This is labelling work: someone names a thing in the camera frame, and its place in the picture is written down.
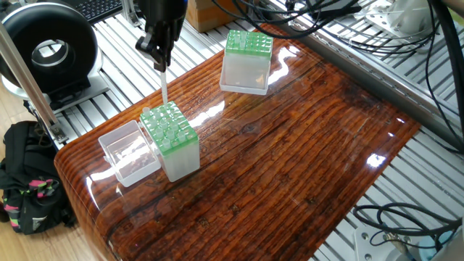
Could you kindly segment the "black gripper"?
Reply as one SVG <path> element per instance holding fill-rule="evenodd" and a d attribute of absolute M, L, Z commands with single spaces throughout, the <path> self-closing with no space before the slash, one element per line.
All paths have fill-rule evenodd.
<path fill-rule="evenodd" d="M 141 0 L 141 13 L 146 20 L 144 37 L 136 49 L 154 63 L 155 70 L 170 66 L 171 52 L 180 38 L 188 0 Z"/>

